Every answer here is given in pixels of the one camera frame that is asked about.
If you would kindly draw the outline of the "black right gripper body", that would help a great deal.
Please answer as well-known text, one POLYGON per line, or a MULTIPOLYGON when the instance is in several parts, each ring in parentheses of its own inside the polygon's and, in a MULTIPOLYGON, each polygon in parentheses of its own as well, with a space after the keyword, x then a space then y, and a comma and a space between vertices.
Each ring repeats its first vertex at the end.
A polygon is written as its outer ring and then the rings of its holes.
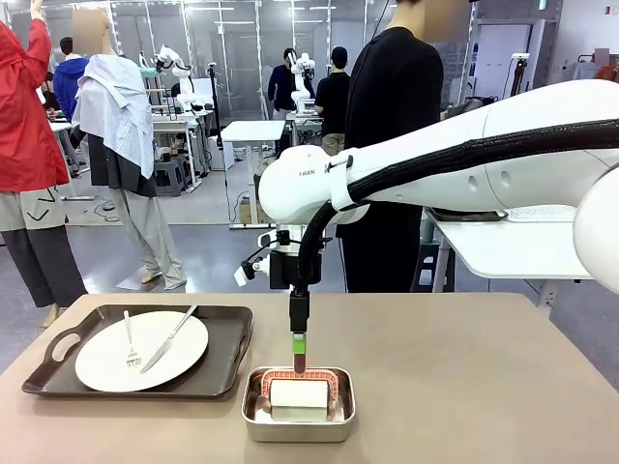
POLYGON ((299 259, 280 251, 269 254, 269 285, 272 290, 288 290, 291 286, 305 283, 313 285, 321 281, 322 254, 318 253, 306 269, 305 279, 300 279, 299 259))

